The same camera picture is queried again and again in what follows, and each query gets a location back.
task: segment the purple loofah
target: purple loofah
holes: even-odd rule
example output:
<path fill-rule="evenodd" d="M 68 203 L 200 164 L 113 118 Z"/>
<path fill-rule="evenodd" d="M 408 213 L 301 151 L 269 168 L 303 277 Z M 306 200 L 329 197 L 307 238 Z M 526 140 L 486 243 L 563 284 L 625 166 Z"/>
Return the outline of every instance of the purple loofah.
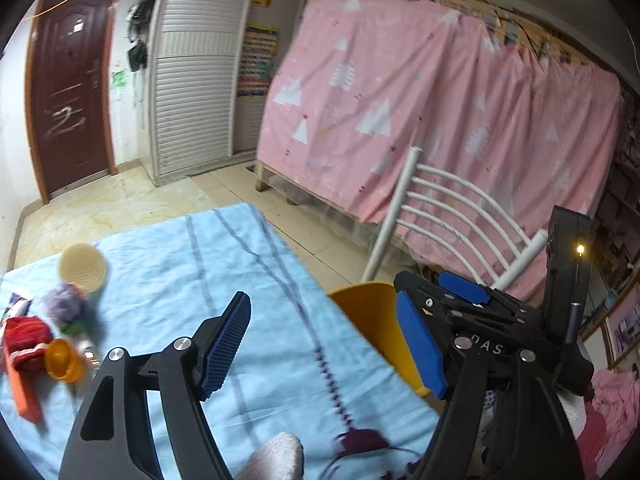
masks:
<path fill-rule="evenodd" d="M 59 326 L 75 321 L 86 308 L 86 299 L 68 283 L 60 283 L 58 288 L 47 293 L 43 301 L 47 314 Z"/>

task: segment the white metal chair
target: white metal chair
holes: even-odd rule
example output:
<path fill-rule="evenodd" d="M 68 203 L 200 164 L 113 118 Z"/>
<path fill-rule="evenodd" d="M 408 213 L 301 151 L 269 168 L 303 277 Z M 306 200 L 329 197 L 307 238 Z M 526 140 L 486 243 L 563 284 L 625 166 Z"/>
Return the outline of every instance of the white metal chair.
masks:
<path fill-rule="evenodd" d="M 409 153 L 407 155 L 406 161 L 404 163 L 404 168 L 402 168 L 402 173 L 398 180 L 398 184 L 396 185 L 396 190 L 394 191 L 393 198 L 391 199 L 391 204 L 389 205 L 388 213 L 386 214 L 385 220 L 382 222 L 382 226 L 380 227 L 380 233 L 378 234 L 378 238 L 376 239 L 376 243 L 371 251 L 371 255 L 369 257 L 369 261 L 367 261 L 367 266 L 364 270 L 364 274 L 362 275 L 362 281 L 368 282 L 373 279 L 373 277 L 378 272 L 380 265 L 382 263 L 382 258 L 385 255 L 386 246 L 391 240 L 392 235 L 394 234 L 396 224 L 407 227 L 421 235 L 430 238 L 434 242 L 440 244 L 448 251 L 450 251 L 465 267 L 467 272 L 476 283 L 481 285 L 487 285 L 484 280 L 481 278 L 481 274 L 484 273 L 484 270 L 490 277 L 489 285 L 491 288 L 496 288 L 498 290 L 506 290 L 509 288 L 513 282 L 517 279 L 518 276 L 527 268 L 527 266 L 533 261 L 536 255 L 542 250 L 542 248 L 546 244 L 547 232 L 544 229 L 538 230 L 538 232 L 534 235 L 533 238 L 527 237 L 525 232 L 520 228 L 520 226 L 516 223 L 516 221 L 507 214 L 504 209 L 487 193 L 482 191 L 478 186 L 475 186 L 468 180 L 460 178 L 459 176 L 449 173 L 448 171 L 438 170 L 437 168 L 432 168 L 431 166 L 426 166 L 424 164 L 419 164 L 418 160 L 420 159 L 420 155 L 422 154 L 422 150 L 420 148 L 416 148 L 415 146 L 410 148 Z M 455 192 L 452 189 L 441 186 L 440 184 L 435 184 L 433 182 L 429 182 L 417 176 L 414 176 L 415 171 L 425 171 L 427 173 L 436 174 L 438 176 L 442 176 L 448 179 L 450 182 L 455 182 L 460 186 L 463 186 L 472 192 L 476 193 L 476 195 L 480 196 L 485 205 L 491 206 L 491 208 L 495 211 L 496 216 L 498 218 L 504 219 L 507 224 L 516 232 L 518 237 L 523 241 L 524 248 L 520 250 L 516 244 L 511 240 L 509 235 L 504 231 L 501 225 L 497 222 L 497 220 L 487 212 L 482 206 L 479 206 L 475 202 L 469 200 L 465 196 L 460 195 L 460 193 Z M 422 195 L 420 193 L 414 191 L 408 191 L 410 184 L 418 184 L 419 186 L 424 186 L 430 189 L 433 189 L 437 192 L 446 194 L 460 203 L 468 206 L 473 211 L 478 213 L 486 222 L 498 233 L 500 238 L 505 241 L 509 251 L 513 253 L 513 257 L 507 259 L 495 246 L 495 244 L 490 240 L 487 234 L 482 231 L 478 225 L 469 219 L 463 212 L 458 209 L 453 208 L 452 206 L 445 204 L 439 200 L 431 198 L 429 196 Z M 498 273 L 493 269 L 493 267 L 489 264 L 487 259 L 482 256 L 482 253 L 478 250 L 478 248 L 458 229 L 451 226 L 447 222 L 443 221 L 436 216 L 429 214 L 425 211 L 421 211 L 412 206 L 404 204 L 405 199 L 412 198 L 416 200 L 421 200 L 422 202 L 434 205 L 440 209 L 443 209 L 453 216 L 464 222 L 478 237 L 484 242 L 484 244 L 488 247 L 488 249 L 493 253 L 496 257 L 497 261 L 500 262 L 503 272 L 498 275 Z M 401 219 L 400 213 L 401 211 L 407 211 L 409 213 L 413 213 L 416 216 L 421 218 L 425 218 L 430 220 L 434 224 L 446 229 L 455 235 L 466 247 L 471 250 L 471 252 L 476 256 L 476 259 L 482 265 L 483 270 L 478 272 L 472 264 L 462 255 L 460 252 L 452 246 L 449 242 L 439 237 L 438 235 L 420 227 L 411 222 L 407 222 Z"/>

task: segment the metal bolt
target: metal bolt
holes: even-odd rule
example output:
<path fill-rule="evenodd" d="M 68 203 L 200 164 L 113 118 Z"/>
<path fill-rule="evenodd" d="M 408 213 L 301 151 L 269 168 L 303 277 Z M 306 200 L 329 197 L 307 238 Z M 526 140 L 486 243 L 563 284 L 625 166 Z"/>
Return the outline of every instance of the metal bolt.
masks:
<path fill-rule="evenodd" d="M 469 339 L 468 337 L 464 337 L 463 335 L 455 338 L 453 340 L 453 344 L 460 350 L 469 350 L 473 346 L 471 339 Z"/>
<path fill-rule="evenodd" d="M 120 359 L 122 359 L 123 356 L 124 356 L 123 348 L 114 348 L 113 350 L 111 350 L 111 352 L 109 352 L 109 359 L 111 361 L 119 361 Z"/>
<path fill-rule="evenodd" d="M 536 360 L 536 355 L 531 350 L 520 350 L 520 358 L 526 363 L 532 363 Z"/>
<path fill-rule="evenodd" d="M 179 337 L 174 341 L 174 348 L 176 350 L 186 350 L 191 346 L 191 339 L 188 337 Z"/>

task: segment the pink bed sheet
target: pink bed sheet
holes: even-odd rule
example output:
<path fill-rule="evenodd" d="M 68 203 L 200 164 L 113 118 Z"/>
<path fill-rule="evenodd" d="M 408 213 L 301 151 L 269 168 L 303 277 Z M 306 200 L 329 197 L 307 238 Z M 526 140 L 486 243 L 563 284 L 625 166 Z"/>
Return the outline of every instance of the pink bed sheet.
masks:
<path fill-rule="evenodd" d="M 270 87 L 258 158 L 360 221 L 379 222 L 409 147 L 420 146 L 424 163 L 488 192 L 533 236 L 548 225 L 554 204 L 581 212 L 594 207 L 616 143 L 620 100 L 612 73 L 539 61 L 529 50 L 498 44 L 483 22 L 448 7 L 313 0 Z M 413 205 L 467 235 L 500 274 L 468 226 L 427 204 Z M 406 216 L 481 269 L 454 235 Z M 446 249 L 406 231 L 397 232 L 415 253 L 465 273 Z M 540 254 L 510 293 L 527 297 L 544 275 Z"/>

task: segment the red knitted hat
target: red knitted hat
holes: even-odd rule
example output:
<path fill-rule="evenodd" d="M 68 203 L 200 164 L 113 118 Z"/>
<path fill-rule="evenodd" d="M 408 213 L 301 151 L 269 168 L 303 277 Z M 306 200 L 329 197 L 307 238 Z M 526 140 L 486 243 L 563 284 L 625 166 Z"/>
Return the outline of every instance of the red knitted hat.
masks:
<path fill-rule="evenodd" d="M 16 370 L 42 370 L 44 351 L 51 339 L 51 330 L 39 317 L 15 316 L 6 320 L 4 345 Z"/>

